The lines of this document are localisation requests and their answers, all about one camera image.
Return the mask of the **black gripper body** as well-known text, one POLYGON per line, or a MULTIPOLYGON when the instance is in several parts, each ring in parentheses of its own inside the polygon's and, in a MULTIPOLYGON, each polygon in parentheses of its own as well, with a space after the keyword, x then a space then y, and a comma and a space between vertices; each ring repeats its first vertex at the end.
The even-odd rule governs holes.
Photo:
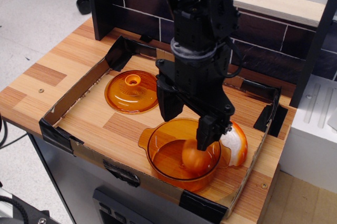
POLYGON ((157 81, 174 86, 184 105, 200 117, 211 115, 230 120, 235 108, 223 91, 230 54, 229 50, 218 50, 204 60, 176 56, 170 61, 159 57, 157 81))

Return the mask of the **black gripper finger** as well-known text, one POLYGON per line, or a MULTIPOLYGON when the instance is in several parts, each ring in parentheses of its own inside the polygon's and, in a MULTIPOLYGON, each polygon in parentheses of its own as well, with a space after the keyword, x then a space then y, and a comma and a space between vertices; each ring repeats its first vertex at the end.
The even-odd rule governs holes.
POLYGON ((157 100, 161 116, 165 122, 176 118, 183 111, 184 103, 178 97, 178 91, 163 81, 157 81, 157 100))
POLYGON ((222 135, 231 131, 232 122, 229 119, 220 119, 211 115, 199 118, 196 131, 197 149, 205 151, 212 143, 220 140, 222 135))

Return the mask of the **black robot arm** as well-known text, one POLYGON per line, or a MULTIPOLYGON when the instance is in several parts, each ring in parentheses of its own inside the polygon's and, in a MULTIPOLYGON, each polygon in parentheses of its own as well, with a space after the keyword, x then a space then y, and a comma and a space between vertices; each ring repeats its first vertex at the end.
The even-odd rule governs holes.
POLYGON ((185 106, 199 115, 196 131, 201 151, 230 131, 233 104, 223 91, 232 54, 241 57, 231 41, 240 12, 233 0, 167 0, 174 21, 171 51, 174 60, 158 59, 157 100, 165 121, 185 106))

